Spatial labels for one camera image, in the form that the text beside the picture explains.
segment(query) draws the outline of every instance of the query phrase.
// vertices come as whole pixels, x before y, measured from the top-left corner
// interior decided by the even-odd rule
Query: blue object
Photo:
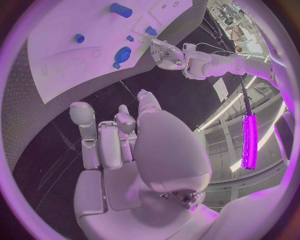
[[[75,40],[77,43],[81,44],[85,40],[85,36],[83,36],[82,34],[76,34]]]
[[[157,32],[155,29],[153,29],[151,26],[149,26],[147,29],[146,29],[146,33],[149,34],[149,35],[152,35],[152,36],[157,36]]]
[[[135,41],[135,39],[132,36],[130,36],[130,35],[127,37],[127,40],[129,42],[134,42]]]
[[[120,4],[117,3],[113,3],[112,5],[110,5],[109,10],[113,13],[116,13],[124,18],[129,18],[132,14],[133,11],[132,9],[122,6]]]
[[[119,69],[121,66],[120,64],[118,64],[117,62],[115,62],[113,65],[112,65],[115,69]]]
[[[131,49],[128,46],[122,47],[119,51],[117,51],[114,60],[116,63],[124,63],[130,58]]]

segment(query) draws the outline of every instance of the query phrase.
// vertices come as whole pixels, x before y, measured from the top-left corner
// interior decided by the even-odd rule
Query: purple light
[[[240,167],[255,169],[258,159],[258,126],[255,114],[247,116],[242,122],[243,150]]]

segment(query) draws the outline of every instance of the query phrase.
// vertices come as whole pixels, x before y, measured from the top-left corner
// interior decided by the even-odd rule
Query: black floor
[[[183,43],[200,42],[219,47],[200,28],[178,47],[182,48]],[[207,45],[198,47],[198,51],[206,53],[216,51]],[[164,110],[174,114],[194,130],[196,125],[202,124],[222,104],[213,88],[219,78],[190,80],[181,71],[155,67],[149,72],[101,89],[82,101],[93,106],[97,123],[113,120],[121,104],[127,105],[130,114],[136,118],[138,101],[135,96],[140,89],[146,89],[156,96]],[[231,95],[236,89],[233,75],[227,73],[222,78]],[[19,188],[32,208],[51,227],[72,240],[86,239],[76,223],[73,209],[76,182],[83,170],[79,130],[72,123],[67,109],[31,141],[13,171]]]

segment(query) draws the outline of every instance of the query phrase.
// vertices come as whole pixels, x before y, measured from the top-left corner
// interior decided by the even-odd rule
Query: blue knob
[[[124,63],[130,58],[131,49],[128,46],[122,47],[119,51],[117,51],[114,60],[116,63]]]
[[[119,69],[121,66],[120,64],[118,64],[117,62],[115,62],[113,65],[112,65],[115,69]]]
[[[132,36],[130,36],[130,35],[127,37],[127,40],[129,42],[134,42],[135,41],[135,39]]]
[[[119,14],[120,16],[122,16],[126,19],[129,18],[133,14],[132,9],[122,6],[120,4],[117,4],[117,3],[113,3],[112,5],[110,5],[109,10],[113,13]]]
[[[79,44],[81,44],[85,40],[85,36],[82,34],[76,34],[75,35],[75,41]]]
[[[157,36],[157,32],[156,32],[156,30],[155,29],[153,29],[151,26],[149,26],[147,29],[146,29],[146,31],[145,31],[147,34],[149,34],[149,35],[152,35],[152,36]]]

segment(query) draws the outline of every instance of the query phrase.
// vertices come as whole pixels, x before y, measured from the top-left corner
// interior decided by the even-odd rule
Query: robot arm
[[[185,43],[182,51],[166,41],[156,38],[151,40],[151,54],[156,65],[165,70],[182,70],[183,75],[189,79],[204,80],[210,76],[223,76],[230,72],[236,75],[245,73],[272,81],[272,65],[258,60],[246,59],[231,54],[220,56],[196,51],[196,45]]]

